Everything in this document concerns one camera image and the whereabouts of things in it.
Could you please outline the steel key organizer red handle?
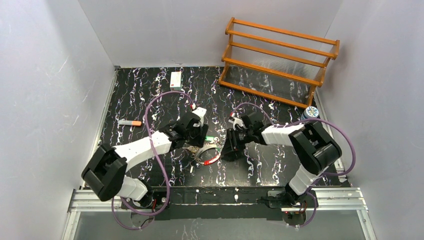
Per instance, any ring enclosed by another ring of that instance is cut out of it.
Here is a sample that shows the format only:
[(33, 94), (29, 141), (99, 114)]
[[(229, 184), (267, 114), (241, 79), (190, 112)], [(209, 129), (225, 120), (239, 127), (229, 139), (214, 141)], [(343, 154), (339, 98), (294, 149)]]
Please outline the steel key organizer red handle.
[(190, 163), (190, 171), (193, 171), (193, 169), (212, 165), (220, 159), (221, 142), (218, 137), (214, 137), (213, 141), (205, 140), (201, 147), (188, 146), (186, 150), (190, 152), (191, 157), (193, 158)]

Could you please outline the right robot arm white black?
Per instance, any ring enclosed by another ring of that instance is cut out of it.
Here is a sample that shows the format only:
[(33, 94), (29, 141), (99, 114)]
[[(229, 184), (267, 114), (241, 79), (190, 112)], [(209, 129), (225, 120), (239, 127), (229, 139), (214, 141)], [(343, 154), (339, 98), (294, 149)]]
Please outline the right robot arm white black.
[(226, 139), (220, 152), (222, 160), (239, 159), (246, 145), (251, 142), (294, 148), (300, 166), (286, 184), (281, 197), (291, 204), (304, 199), (312, 183), (342, 156), (340, 146), (319, 121), (305, 120), (291, 126), (273, 125), (264, 123), (263, 117), (258, 113), (240, 117), (232, 114), (228, 121), (233, 126), (226, 130)]

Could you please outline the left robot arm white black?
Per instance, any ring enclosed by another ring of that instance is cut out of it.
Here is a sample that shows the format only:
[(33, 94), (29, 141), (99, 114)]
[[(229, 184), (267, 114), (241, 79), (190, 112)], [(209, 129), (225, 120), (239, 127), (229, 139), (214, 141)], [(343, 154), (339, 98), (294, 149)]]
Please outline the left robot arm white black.
[(208, 125), (204, 123), (206, 112), (205, 108), (199, 107), (151, 136), (131, 143), (100, 145), (83, 169), (81, 178), (102, 202), (115, 196), (136, 201), (147, 199), (152, 191), (146, 182), (126, 173), (155, 154), (167, 154), (184, 145), (202, 147), (208, 131)]

